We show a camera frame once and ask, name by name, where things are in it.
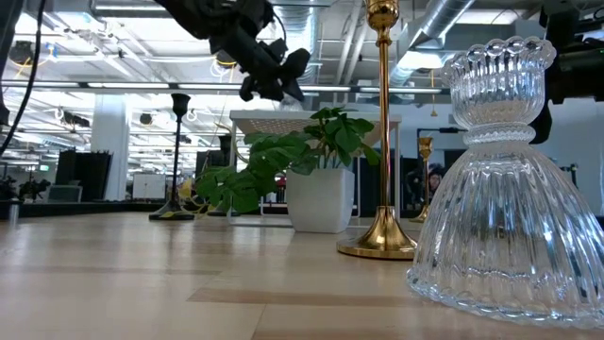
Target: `white plant pot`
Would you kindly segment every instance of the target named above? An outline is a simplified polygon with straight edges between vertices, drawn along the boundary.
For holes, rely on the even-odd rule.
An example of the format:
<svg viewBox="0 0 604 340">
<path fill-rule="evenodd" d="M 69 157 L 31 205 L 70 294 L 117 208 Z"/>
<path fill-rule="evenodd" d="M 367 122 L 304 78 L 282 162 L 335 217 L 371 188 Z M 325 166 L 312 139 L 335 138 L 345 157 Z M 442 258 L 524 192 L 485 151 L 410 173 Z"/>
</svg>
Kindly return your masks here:
<svg viewBox="0 0 604 340">
<path fill-rule="evenodd" d="M 309 176 L 287 173 L 287 209 L 296 231 L 346 230 L 354 203 L 355 176 L 347 169 L 315 169 Z"/>
</svg>

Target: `potted plant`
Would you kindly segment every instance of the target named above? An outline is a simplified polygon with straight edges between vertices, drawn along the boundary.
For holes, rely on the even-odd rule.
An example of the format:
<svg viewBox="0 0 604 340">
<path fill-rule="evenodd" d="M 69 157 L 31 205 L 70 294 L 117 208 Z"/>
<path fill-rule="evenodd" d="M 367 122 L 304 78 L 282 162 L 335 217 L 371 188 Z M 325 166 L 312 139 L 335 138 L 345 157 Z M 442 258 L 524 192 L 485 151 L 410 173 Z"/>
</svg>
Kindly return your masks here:
<svg viewBox="0 0 604 340">
<path fill-rule="evenodd" d="M 228 209 L 232 202 L 237 212 L 251 212 L 277 189 L 275 176 L 286 174 L 288 212 L 297 231 L 344 231 L 354 200 L 351 155 L 360 152 L 370 164 L 379 163 L 379 154 L 362 142 L 374 125 L 339 108 L 319 110 L 310 119 L 316 124 L 303 131 L 245 136 L 251 145 L 245 169 L 208 168 L 196 182 L 197 194 L 213 206 Z"/>
</svg>

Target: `gold candlestick holder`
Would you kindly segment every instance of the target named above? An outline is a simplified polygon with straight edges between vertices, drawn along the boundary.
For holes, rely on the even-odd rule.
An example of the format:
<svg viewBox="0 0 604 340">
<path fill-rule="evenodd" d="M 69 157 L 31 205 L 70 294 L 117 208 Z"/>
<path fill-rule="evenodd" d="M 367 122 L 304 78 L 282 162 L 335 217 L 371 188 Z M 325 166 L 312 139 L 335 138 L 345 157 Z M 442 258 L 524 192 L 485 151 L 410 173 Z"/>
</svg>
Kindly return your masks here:
<svg viewBox="0 0 604 340">
<path fill-rule="evenodd" d="M 338 251 L 375 259 L 412 260 L 417 243 L 398 225 L 390 204 L 390 120 L 388 118 L 388 46 L 398 20 L 398 0 L 365 0 L 367 23 L 377 32 L 379 47 L 379 112 L 381 134 L 380 206 L 371 228 L 361 237 L 338 242 Z"/>
<path fill-rule="evenodd" d="M 424 223 L 428 218 L 429 200 L 430 200 L 430 186 L 428 183 L 428 159 L 432 154 L 432 137 L 420 137 L 417 139 L 419 144 L 419 153 L 424 159 L 424 207 L 422 212 L 415 217 L 410 219 L 410 222 Z"/>
</svg>

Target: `clear glass vase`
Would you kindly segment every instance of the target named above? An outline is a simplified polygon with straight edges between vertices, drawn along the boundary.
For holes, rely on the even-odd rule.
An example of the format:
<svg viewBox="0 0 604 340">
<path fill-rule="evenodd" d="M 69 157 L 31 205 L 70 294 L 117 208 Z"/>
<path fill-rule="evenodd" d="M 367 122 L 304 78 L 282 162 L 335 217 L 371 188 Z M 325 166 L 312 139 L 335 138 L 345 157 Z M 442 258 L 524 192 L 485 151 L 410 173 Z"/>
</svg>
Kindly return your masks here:
<svg viewBox="0 0 604 340">
<path fill-rule="evenodd" d="M 604 327 L 604 233 L 577 188 L 529 145 L 555 49 L 538 38 L 474 45 L 449 60 L 469 149 L 448 171 L 408 284 L 479 315 Z"/>
</svg>

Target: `green plant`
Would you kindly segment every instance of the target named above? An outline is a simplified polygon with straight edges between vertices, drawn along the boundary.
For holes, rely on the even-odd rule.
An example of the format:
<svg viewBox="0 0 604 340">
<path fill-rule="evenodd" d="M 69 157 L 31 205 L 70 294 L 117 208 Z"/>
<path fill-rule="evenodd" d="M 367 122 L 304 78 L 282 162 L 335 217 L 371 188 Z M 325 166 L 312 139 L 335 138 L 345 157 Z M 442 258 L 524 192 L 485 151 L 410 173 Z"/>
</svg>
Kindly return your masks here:
<svg viewBox="0 0 604 340">
<path fill-rule="evenodd" d="M 251 145 L 249 163 L 241 172 L 234 167 L 211 167 L 196 182 L 196 191 L 210 200 L 246 213 L 258 208 L 260 197 L 277 189 L 275 176 L 286 171 L 310 175 L 317 168 L 348 166 L 351 153 L 360 150 L 367 161 L 376 165 L 379 154 L 362 142 L 374 125 L 364 119 L 348 118 L 342 109 L 322 109 L 310 117 L 317 124 L 303 132 L 286 135 L 253 133 L 245 136 Z"/>
</svg>

